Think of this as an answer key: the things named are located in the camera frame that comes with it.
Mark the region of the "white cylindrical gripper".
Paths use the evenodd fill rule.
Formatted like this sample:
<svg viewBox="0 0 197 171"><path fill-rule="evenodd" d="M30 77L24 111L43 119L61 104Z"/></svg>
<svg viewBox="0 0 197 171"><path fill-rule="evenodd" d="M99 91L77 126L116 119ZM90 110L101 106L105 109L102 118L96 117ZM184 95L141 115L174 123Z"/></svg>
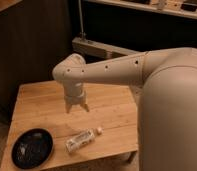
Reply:
<svg viewBox="0 0 197 171"><path fill-rule="evenodd" d="M64 98L67 102L65 105L66 113L70 113L72 105L80 104L80 106L89 112L89 107L86 102L86 93L82 83L66 82L63 85Z"/></svg>

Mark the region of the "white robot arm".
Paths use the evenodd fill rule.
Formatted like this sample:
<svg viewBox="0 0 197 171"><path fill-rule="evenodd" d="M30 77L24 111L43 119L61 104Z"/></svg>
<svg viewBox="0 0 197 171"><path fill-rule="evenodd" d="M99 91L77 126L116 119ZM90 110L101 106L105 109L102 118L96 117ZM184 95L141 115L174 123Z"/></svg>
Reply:
<svg viewBox="0 0 197 171"><path fill-rule="evenodd" d="M85 100L85 83L135 85L139 171L197 171L197 48L146 51L87 64L76 53L53 78L69 105Z"/></svg>

